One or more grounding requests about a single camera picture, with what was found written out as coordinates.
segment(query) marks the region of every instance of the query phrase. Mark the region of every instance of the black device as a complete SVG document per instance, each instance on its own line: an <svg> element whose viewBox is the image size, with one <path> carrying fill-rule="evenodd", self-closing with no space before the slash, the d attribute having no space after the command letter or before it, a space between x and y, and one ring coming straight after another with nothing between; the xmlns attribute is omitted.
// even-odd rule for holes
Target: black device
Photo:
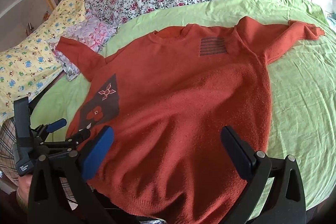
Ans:
<svg viewBox="0 0 336 224"><path fill-rule="evenodd" d="M80 150L76 146L89 138L82 130L64 142L45 142L52 130L66 122L30 128L28 98L14 101L16 118L16 168L20 175L33 173L28 201L29 224L128 224L116 222L85 183L98 170L113 142L113 131L104 127L98 136ZM305 224L306 207L303 184L295 157L284 160L255 152L230 126L220 133L221 142L239 176L247 181L240 197L219 224ZM85 220L76 217L65 197L59 178L66 177ZM268 178L274 178L261 214L248 221Z"/></svg>

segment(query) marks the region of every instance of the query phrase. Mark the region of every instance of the sweater sleeve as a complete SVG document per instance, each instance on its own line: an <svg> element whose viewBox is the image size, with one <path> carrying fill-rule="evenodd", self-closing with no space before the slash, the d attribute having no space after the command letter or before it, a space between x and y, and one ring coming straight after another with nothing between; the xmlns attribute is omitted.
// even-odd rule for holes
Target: sweater sleeve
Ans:
<svg viewBox="0 0 336 224"><path fill-rule="evenodd" d="M74 39L61 37L56 50L74 63L89 82L92 81L95 71L106 65L102 55Z"/></svg>
<svg viewBox="0 0 336 224"><path fill-rule="evenodd" d="M262 25L256 20L244 17L236 26L243 43L267 64L279 59L293 44L301 39L317 40L324 31L314 24L288 21L289 25Z"/></svg>

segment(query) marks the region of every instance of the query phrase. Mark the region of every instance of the pink floral pillow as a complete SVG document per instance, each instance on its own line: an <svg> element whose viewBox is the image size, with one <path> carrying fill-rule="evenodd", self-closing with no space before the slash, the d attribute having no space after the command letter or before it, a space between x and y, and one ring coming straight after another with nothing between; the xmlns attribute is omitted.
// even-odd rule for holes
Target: pink floral pillow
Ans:
<svg viewBox="0 0 336 224"><path fill-rule="evenodd" d="M62 36L80 41L93 51L99 52L106 44L107 40L109 40L109 38L116 33L118 24L110 25L104 21L99 20L91 13L88 13L85 17L86 19L84 21L68 27L62 33ZM63 70L67 74L68 80L71 81L80 74L80 71L63 53L55 49L59 39L60 36L53 37L47 40L47 42L57 61L62 64Z"/></svg>

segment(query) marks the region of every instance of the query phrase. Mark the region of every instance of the green bed sheet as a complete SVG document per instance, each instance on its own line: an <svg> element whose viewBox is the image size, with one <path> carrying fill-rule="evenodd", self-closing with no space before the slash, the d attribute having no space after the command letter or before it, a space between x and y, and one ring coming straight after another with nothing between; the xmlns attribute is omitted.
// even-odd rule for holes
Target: green bed sheet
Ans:
<svg viewBox="0 0 336 224"><path fill-rule="evenodd" d="M168 26L197 23L232 27L244 16L262 24L300 20L325 30L325 37L296 42L282 58L268 66L273 110L267 153L281 159L295 155L306 206L310 209L329 196L336 181L336 34L319 6L305 0L215 0L156 10L120 26L101 54L109 56L132 40ZM33 111L32 126L60 118L70 123L89 86L83 75L71 82L65 77L60 79ZM66 129L54 133L49 140L64 140ZM252 217L261 211L270 183L271 180Z"/></svg>

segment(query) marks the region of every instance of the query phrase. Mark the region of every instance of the red sweater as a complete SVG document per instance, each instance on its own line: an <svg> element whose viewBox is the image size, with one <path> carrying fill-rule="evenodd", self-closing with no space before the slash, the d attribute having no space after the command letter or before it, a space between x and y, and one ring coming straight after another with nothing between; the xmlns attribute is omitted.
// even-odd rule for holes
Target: red sweater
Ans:
<svg viewBox="0 0 336 224"><path fill-rule="evenodd" d="M266 150L271 92L266 65L323 30L289 21L233 28L168 27L103 58L61 38L63 52L91 82L67 137L105 125L115 141L90 184L125 211L168 223L217 224L245 186L219 133L231 125Z"/></svg>

